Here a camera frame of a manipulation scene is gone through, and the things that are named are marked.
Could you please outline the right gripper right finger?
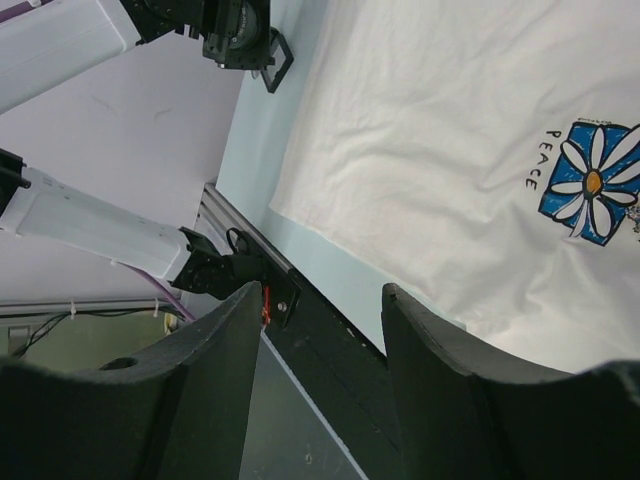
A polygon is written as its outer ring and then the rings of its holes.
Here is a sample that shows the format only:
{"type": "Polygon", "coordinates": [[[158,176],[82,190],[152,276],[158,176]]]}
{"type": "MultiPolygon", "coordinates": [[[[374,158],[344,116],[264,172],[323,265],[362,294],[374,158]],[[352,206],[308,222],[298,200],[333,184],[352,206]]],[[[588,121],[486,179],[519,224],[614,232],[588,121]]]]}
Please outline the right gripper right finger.
{"type": "Polygon", "coordinates": [[[508,354],[395,284],[387,363],[409,479],[635,479],[639,365],[577,374],[508,354]]]}

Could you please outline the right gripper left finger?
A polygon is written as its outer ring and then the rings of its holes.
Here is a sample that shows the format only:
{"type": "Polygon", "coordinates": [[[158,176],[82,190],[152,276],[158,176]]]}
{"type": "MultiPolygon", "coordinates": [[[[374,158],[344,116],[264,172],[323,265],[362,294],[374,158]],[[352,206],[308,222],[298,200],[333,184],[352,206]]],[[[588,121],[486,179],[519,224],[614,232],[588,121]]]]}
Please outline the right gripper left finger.
{"type": "Polygon", "coordinates": [[[1,361],[5,479],[235,479],[262,329],[252,282],[98,369],[1,361]]]}

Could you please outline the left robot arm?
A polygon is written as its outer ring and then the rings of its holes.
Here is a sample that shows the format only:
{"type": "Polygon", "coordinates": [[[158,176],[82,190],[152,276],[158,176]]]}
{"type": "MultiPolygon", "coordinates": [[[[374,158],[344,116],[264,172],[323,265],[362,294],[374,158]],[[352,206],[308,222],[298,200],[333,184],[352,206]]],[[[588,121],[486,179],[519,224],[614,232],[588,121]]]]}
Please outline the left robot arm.
{"type": "MultiPolygon", "coordinates": [[[[192,226],[219,173],[244,73],[176,33],[106,60],[1,114],[1,146],[68,186],[159,223],[192,226]]],[[[147,299],[156,289],[108,259],[1,235],[6,304],[147,299]]]]}

